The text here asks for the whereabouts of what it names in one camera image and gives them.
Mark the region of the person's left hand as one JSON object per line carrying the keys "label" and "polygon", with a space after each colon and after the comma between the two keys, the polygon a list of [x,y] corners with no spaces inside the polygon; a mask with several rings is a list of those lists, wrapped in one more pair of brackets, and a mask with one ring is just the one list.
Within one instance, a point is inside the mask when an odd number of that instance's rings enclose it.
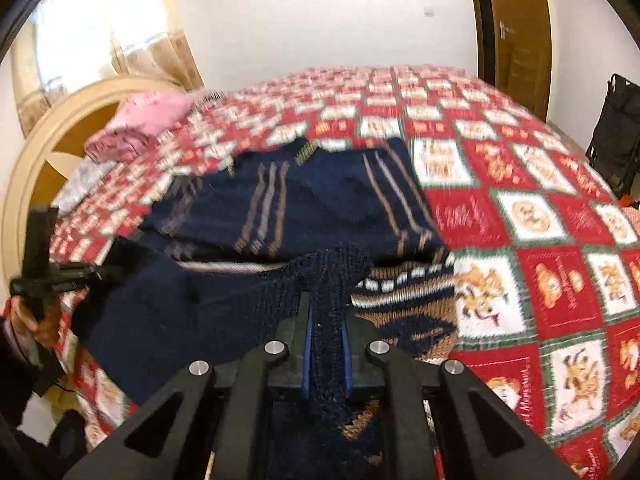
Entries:
{"label": "person's left hand", "polygon": [[60,330],[61,306],[57,299],[49,298],[43,305],[43,319],[37,321],[22,298],[14,296],[9,299],[11,323],[10,332],[25,354],[28,353],[29,341],[33,340],[45,349],[53,349],[58,343]]}

